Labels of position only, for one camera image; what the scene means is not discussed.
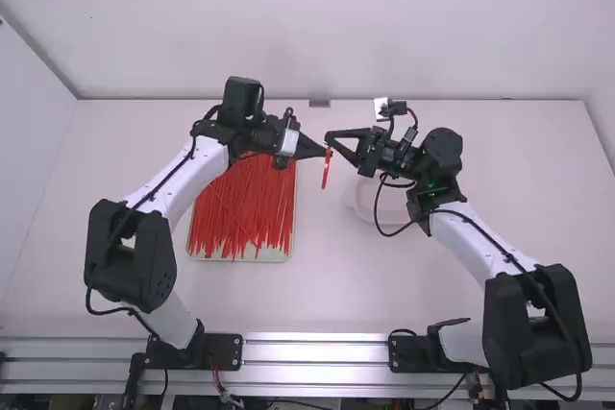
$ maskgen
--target black clamp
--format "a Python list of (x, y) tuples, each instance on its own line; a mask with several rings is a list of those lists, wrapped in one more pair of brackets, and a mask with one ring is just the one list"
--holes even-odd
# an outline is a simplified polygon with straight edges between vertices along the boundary
[(217, 370), (236, 372), (241, 368), (243, 337), (235, 333), (205, 333), (198, 326), (185, 350), (178, 350), (160, 339), (151, 337), (145, 352), (131, 358), (128, 380), (122, 396), (123, 410), (134, 407), (138, 382), (146, 370)]
[(451, 319), (428, 327), (428, 334), (419, 336), (411, 330), (393, 330), (388, 336), (388, 366), (394, 374), (468, 374), (475, 365), (452, 362), (444, 355), (438, 331), (470, 319)]

